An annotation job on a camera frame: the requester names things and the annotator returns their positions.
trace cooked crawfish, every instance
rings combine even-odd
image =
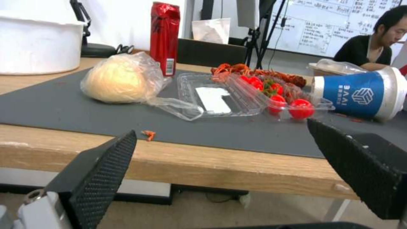
[[[284,80],[286,83],[292,83],[300,88],[303,88],[306,85],[306,80],[299,75],[291,75],[276,72],[273,70],[269,71],[263,69],[255,69],[254,71],[252,71],[245,64],[230,65],[224,63],[219,65],[219,67],[217,68],[212,68],[210,71],[213,74],[212,80],[216,82],[225,82],[231,73],[240,73],[240,75],[244,75],[247,77],[273,76],[281,80]]]
[[[154,139],[155,135],[157,134],[154,131],[150,131],[150,130],[143,130],[141,133],[148,137],[147,141],[152,141]]]

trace red can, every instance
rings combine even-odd
[[[179,7],[154,2],[151,8],[150,56],[160,63],[162,74],[175,73],[178,51]]]

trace cherry tomato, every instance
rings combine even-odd
[[[315,110],[314,106],[305,99],[296,99],[291,103],[291,107],[294,109],[290,109],[289,112],[294,119],[306,119],[311,117]]]
[[[278,83],[274,83],[270,86],[270,89],[274,90],[277,92],[277,94],[282,95],[283,94],[283,89],[282,86]]]
[[[263,91],[263,89],[264,89],[262,82],[253,81],[253,82],[251,83],[251,85],[252,85],[255,89],[259,90],[259,91]]]
[[[271,115],[278,115],[282,108],[286,106],[286,101],[281,95],[273,95],[270,97],[269,113]]]
[[[245,75],[240,76],[240,78],[244,81],[246,81],[247,83],[249,82],[249,78]]]
[[[252,84],[253,82],[263,83],[259,78],[255,77],[255,76],[250,77],[248,82],[249,82],[249,84]]]

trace plastic clamshell container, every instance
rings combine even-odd
[[[309,63],[308,67],[310,70],[312,70],[314,76],[325,76],[325,75],[344,75],[341,72],[338,71],[334,71],[334,70],[326,70],[326,69],[322,69],[319,68],[317,66],[317,63]]]
[[[183,73],[177,77],[179,99],[201,106],[205,112],[202,117],[236,117],[260,114],[267,106],[263,99],[251,92],[252,86],[236,80],[228,80],[224,84],[211,80],[210,74]],[[222,88],[228,92],[223,100],[230,112],[208,110],[199,97],[197,88]]]
[[[228,78],[227,85],[235,85],[235,87],[246,88],[246,92],[249,93],[248,96],[255,96],[256,101],[262,103],[261,106],[267,108],[266,110],[274,120],[292,120],[292,121],[304,121],[309,117],[318,118],[326,114],[329,110],[335,110],[333,103],[325,98],[318,98],[311,93],[304,92],[299,87],[295,85],[290,85],[284,81],[270,76],[260,76],[260,78],[270,78],[274,82],[279,83],[283,87],[283,97],[287,100],[286,103],[280,103],[272,101],[262,92],[255,89],[249,83],[241,79],[238,75],[233,75]],[[291,93],[293,95],[292,99],[287,99],[286,93]],[[291,106],[290,103],[295,99],[305,99],[313,105],[311,108],[305,107],[295,107]],[[302,116],[303,118],[296,119],[293,117],[292,113],[296,116]]]

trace black stand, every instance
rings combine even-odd
[[[274,3],[276,2],[276,0],[263,0],[260,1],[260,6],[259,6],[259,11],[260,11],[260,22],[262,19],[266,20],[266,24],[264,27],[264,31],[263,31],[263,35],[261,38],[261,43],[260,43],[260,47],[258,47],[257,45],[257,39],[260,37],[260,29],[257,28],[256,30],[253,29],[249,29],[249,33],[248,36],[243,40],[244,45],[247,48],[247,52],[246,52],[246,65],[250,66],[250,61],[251,61],[251,57],[252,57],[252,53],[253,53],[253,48],[255,48],[256,50],[256,55],[257,55],[257,63],[256,63],[256,68],[260,68],[262,69],[263,67],[261,66],[261,62],[263,60],[264,54],[266,53],[267,50],[267,46],[270,43],[271,40],[271,35],[273,35],[274,29],[276,28],[276,24],[278,21],[278,18],[280,17],[282,8],[285,4],[286,0],[282,0],[280,8],[278,9],[276,18],[274,19],[273,25],[271,27],[271,31],[267,36],[267,32],[269,30],[269,26],[270,26],[270,21],[271,21],[271,15],[272,15],[272,11],[273,11],[273,6]]]
[[[268,45],[270,43],[271,35],[273,35],[274,29],[276,28],[276,24],[277,24],[278,18],[281,15],[281,11],[282,11],[282,8],[283,8],[284,4],[285,4],[285,0],[282,0],[280,8],[278,8],[276,18],[274,19],[273,25],[271,26],[270,33],[269,33],[267,39],[265,39],[265,36],[266,36],[267,31],[269,29],[271,13],[273,11],[273,6],[271,6],[270,9],[268,10],[268,19],[267,19],[267,22],[266,22],[266,27],[264,28],[264,32],[263,32],[263,38],[262,38],[261,45],[260,45],[260,55],[257,57],[256,68],[263,69],[263,67],[261,66],[261,62],[263,60],[264,54],[266,53],[267,47],[268,47]]]
[[[70,3],[78,21],[85,22],[83,15],[86,17],[87,25],[83,27],[81,57],[107,58],[115,55],[116,49],[112,46],[88,43],[87,37],[90,36],[89,27],[92,20],[90,19],[89,14],[86,12],[82,3],[78,2],[77,0],[70,0]]]

